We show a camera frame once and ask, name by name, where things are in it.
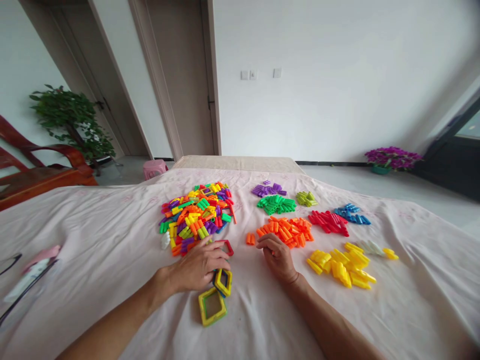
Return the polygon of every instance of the pink object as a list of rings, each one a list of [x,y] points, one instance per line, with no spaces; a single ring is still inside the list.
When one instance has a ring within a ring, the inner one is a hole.
[[[145,175],[145,180],[149,180],[158,175],[162,175],[169,168],[165,161],[163,160],[150,160],[143,164],[143,175]]]
[[[57,255],[58,255],[59,252],[60,252],[60,248],[61,248],[60,245],[56,245],[56,246],[51,247],[51,248],[49,248],[49,249],[45,249],[45,250],[40,251],[40,252],[32,259],[32,261],[30,261],[30,262],[23,268],[22,274],[23,274],[23,273],[26,273],[27,270],[30,269],[30,267],[31,267],[32,265],[35,265],[36,263],[38,263],[39,261],[41,261],[41,260],[43,260],[43,259],[56,258]]]

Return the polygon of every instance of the pink bedsheet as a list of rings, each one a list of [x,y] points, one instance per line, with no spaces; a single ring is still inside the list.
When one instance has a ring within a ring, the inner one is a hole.
[[[348,241],[374,240],[400,260],[371,256],[372,290],[347,289],[307,265],[312,251],[342,248],[347,239],[314,226],[314,242],[291,251],[294,264],[315,290],[389,359],[459,359],[480,321],[480,243],[412,202],[365,196],[307,175],[234,170],[173,169],[127,187],[63,187],[0,213],[0,260],[23,257],[2,276],[2,295],[40,250],[62,245],[61,271],[17,327],[1,333],[4,359],[53,359],[100,317],[169,265],[161,251],[161,204],[195,185],[228,183],[238,224],[229,239],[233,287],[228,315],[203,328],[197,297],[170,298],[141,327],[122,359],[321,359],[322,353],[293,304],[273,280],[261,251],[245,234],[267,221],[251,189],[269,179],[294,198],[312,191],[319,205],[298,206],[287,217],[353,203],[372,225],[349,224]]]

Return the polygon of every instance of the forearm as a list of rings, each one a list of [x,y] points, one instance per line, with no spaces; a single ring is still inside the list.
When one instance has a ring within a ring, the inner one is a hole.
[[[146,319],[172,294],[165,269],[97,321],[57,359],[118,359]]]
[[[384,359],[351,323],[313,290],[302,274],[283,288],[310,327],[328,360]]]

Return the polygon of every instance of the chair armrest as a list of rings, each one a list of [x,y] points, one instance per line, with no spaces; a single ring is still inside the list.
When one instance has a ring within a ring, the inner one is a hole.
[[[65,144],[54,144],[54,145],[46,145],[46,146],[39,146],[39,145],[29,145],[29,146],[22,146],[22,151],[33,152],[37,150],[52,150],[56,151],[57,153],[62,154],[65,156],[68,161],[70,161],[71,167],[78,169],[80,173],[85,175],[90,175],[94,172],[94,170],[87,165],[85,162],[84,156],[80,151],[70,145]]]

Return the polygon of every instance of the person's left hand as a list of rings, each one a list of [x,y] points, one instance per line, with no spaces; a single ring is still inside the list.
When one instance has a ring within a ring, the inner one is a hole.
[[[182,259],[168,267],[168,280],[174,293],[202,290],[212,282],[215,269],[230,270],[229,256],[220,249],[224,243],[204,238]]]

